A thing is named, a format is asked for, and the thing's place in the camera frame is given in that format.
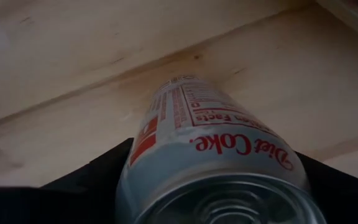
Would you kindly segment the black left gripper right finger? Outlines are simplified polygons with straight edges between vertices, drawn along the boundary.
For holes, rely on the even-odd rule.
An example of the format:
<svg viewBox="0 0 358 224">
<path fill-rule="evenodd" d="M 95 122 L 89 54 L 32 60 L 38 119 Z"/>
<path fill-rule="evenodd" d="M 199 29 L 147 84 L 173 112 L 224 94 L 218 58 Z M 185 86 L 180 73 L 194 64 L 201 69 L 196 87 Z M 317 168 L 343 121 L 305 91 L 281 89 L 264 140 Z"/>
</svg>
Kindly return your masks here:
<svg viewBox="0 0 358 224">
<path fill-rule="evenodd" d="M 358 224 L 358 178 L 301 153 L 311 194 L 328 224 Z"/>
</svg>

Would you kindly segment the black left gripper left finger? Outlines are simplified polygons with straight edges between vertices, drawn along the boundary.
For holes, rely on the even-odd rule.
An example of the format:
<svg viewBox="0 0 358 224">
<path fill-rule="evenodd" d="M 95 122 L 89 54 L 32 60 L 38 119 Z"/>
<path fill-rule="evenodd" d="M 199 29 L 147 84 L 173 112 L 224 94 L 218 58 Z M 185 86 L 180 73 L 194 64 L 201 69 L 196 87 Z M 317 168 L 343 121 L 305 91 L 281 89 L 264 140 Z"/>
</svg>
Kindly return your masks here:
<svg viewBox="0 0 358 224">
<path fill-rule="evenodd" d="M 0 187 L 0 223 L 114 223 L 116 187 L 133 141 L 44 186 Z"/>
</svg>

